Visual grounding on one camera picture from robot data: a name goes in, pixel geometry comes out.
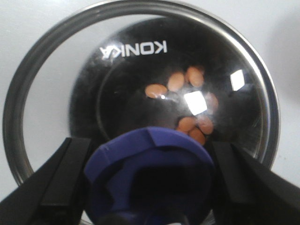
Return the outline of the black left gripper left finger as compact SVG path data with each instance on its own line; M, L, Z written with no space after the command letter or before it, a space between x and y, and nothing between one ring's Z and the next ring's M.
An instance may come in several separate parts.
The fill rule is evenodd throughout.
M2 225L78 225L87 195L86 138L66 138L56 152L0 203Z

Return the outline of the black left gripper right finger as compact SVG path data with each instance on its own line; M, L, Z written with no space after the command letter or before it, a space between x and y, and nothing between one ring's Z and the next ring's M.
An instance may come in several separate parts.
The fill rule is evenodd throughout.
M217 225L298 225L300 189L228 142L212 142Z

